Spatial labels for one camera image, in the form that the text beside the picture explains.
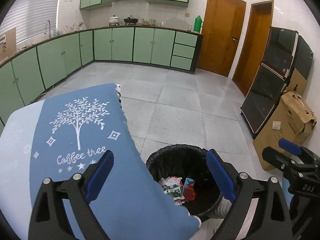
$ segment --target kitchen countertop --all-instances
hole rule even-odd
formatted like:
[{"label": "kitchen countertop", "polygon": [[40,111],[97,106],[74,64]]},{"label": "kitchen countertop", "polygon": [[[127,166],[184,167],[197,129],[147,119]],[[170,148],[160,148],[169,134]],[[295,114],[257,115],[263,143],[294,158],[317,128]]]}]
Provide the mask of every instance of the kitchen countertop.
[{"label": "kitchen countertop", "polygon": [[74,31],[72,33],[65,33],[65,34],[62,34],[60,36],[56,36],[56,37],[53,37],[51,39],[47,39],[47,40],[44,40],[44,41],[41,41],[39,43],[36,43],[26,49],[22,49],[20,50],[18,53],[14,54],[13,56],[9,57],[8,59],[4,60],[1,64],[0,64],[0,68],[2,66],[4,66],[5,64],[7,64],[8,62],[10,62],[11,60],[13,60],[14,58],[16,58],[17,56],[21,55],[22,53],[30,50],[30,49],[33,49],[41,44],[44,44],[48,41],[53,41],[55,39],[58,39],[58,38],[61,38],[61,37],[64,37],[64,36],[68,36],[68,35],[72,35],[72,34],[75,34],[75,33],[81,33],[81,32],[87,32],[87,31],[94,31],[94,30],[100,30],[100,29],[109,29],[109,28],[132,28],[132,27],[139,27],[139,28],[154,28],[154,29],[164,29],[164,30],[171,30],[171,31],[179,31],[179,32],[184,32],[184,33],[190,33],[190,34],[194,34],[194,35],[197,35],[197,36],[203,36],[202,34],[199,34],[199,33],[196,33],[196,32],[190,32],[190,31],[185,31],[185,30],[180,30],[180,29],[173,29],[173,28],[167,28],[167,27],[158,27],[158,26],[149,26],[149,25],[120,25],[120,26],[105,26],[105,27],[100,27],[100,28],[90,28],[90,29],[85,29],[85,30],[81,30],[81,31]]}]

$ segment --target metal screw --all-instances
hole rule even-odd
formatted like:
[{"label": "metal screw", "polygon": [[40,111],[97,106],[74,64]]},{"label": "metal screw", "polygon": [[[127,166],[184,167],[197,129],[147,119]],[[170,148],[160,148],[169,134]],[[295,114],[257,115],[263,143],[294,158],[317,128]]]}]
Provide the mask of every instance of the metal screw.
[{"label": "metal screw", "polygon": [[248,178],[248,174],[246,174],[245,172],[241,172],[240,173],[240,178],[241,179],[247,179]]},{"label": "metal screw", "polygon": [[82,175],[80,173],[76,173],[72,177],[73,177],[74,180],[78,180],[78,179],[81,179]]},{"label": "metal screw", "polygon": [[271,177],[271,181],[272,181],[273,183],[277,183],[277,182],[278,182],[278,179],[277,179],[276,177]]},{"label": "metal screw", "polygon": [[50,183],[50,181],[51,181],[51,179],[50,179],[50,178],[46,178],[46,179],[44,179],[43,184],[49,184],[49,183]]}]

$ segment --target drawer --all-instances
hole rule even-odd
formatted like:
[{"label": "drawer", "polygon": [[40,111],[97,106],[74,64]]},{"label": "drawer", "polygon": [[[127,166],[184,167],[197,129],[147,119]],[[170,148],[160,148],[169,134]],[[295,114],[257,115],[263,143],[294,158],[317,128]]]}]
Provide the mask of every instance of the drawer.
[{"label": "drawer", "polygon": [[190,70],[191,62],[190,58],[172,56],[170,66]]},{"label": "drawer", "polygon": [[180,57],[193,58],[193,53],[195,52],[194,47],[174,44],[173,55]]},{"label": "drawer", "polygon": [[197,35],[189,34],[189,33],[181,33],[177,32],[176,33],[176,40],[175,43],[180,43],[188,46],[196,46],[197,42]]}]

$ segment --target sink faucet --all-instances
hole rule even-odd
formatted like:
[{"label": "sink faucet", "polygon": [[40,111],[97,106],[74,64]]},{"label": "sink faucet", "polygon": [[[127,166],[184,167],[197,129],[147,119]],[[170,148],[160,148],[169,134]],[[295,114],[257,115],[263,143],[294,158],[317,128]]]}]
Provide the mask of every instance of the sink faucet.
[{"label": "sink faucet", "polygon": [[51,39],[51,23],[49,20],[47,20],[47,22],[45,23],[45,31],[44,34],[47,34],[47,25],[49,23],[49,39]]}]

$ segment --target tree print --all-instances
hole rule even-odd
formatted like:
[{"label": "tree print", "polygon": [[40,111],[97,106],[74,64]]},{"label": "tree print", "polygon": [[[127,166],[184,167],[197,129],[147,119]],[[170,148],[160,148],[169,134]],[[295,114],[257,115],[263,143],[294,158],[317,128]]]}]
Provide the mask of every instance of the tree print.
[{"label": "tree print", "polygon": [[74,103],[66,104],[68,108],[62,113],[58,112],[57,119],[50,124],[53,124],[52,134],[64,124],[72,125],[76,130],[78,150],[81,150],[80,146],[80,130],[83,124],[94,122],[101,126],[100,130],[103,130],[104,123],[102,122],[101,116],[105,116],[108,111],[105,109],[108,103],[99,103],[99,100],[95,99],[93,103],[88,103],[88,97],[73,100]]}]

